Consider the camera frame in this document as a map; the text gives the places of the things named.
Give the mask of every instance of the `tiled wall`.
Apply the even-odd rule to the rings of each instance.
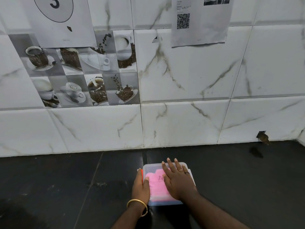
[[[171,0],[88,4],[95,31],[134,30],[140,104],[45,108],[8,36],[31,27],[3,0],[0,156],[305,141],[305,0],[234,0],[226,43],[177,48]]]

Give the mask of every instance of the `pink paper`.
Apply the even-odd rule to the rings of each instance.
[[[163,174],[165,174],[163,169],[157,169],[155,173],[146,174],[145,177],[149,177],[150,196],[170,196],[164,183]]]

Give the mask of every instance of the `transparent plastic box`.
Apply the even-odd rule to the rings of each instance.
[[[184,162],[179,162],[180,165],[184,165],[187,169],[188,166]],[[143,166],[143,180],[146,177],[147,173],[155,173],[157,169],[162,169],[162,164],[146,164]],[[191,170],[188,169],[188,172],[190,173],[192,179],[193,175],[191,173]],[[175,200],[170,194],[168,195],[157,195],[157,196],[150,196],[148,205],[149,206],[166,206],[166,205],[178,205],[183,204],[181,201]]]

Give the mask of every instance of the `right hand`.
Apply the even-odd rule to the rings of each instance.
[[[167,158],[170,170],[166,167],[165,163],[162,162],[162,168],[165,172],[163,178],[170,195],[176,200],[184,201],[190,194],[197,193],[197,189],[187,168],[184,165],[181,167],[176,158],[174,161],[177,168],[175,168],[170,159]]]

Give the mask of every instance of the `gold bangle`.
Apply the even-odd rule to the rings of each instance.
[[[132,200],[129,200],[129,202],[127,203],[127,208],[128,208],[129,203],[130,203],[130,202],[132,202],[132,201],[138,201],[138,202],[140,202],[140,203],[143,203],[143,204],[144,204],[144,206],[146,207],[146,213],[145,213],[144,215],[141,215],[141,217],[145,216],[145,215],[148,213],[148,208],[147,208],[147,205],[146,205],[146,204],[145,204],[143,201],[138,200],[138,199],[132,199]]]

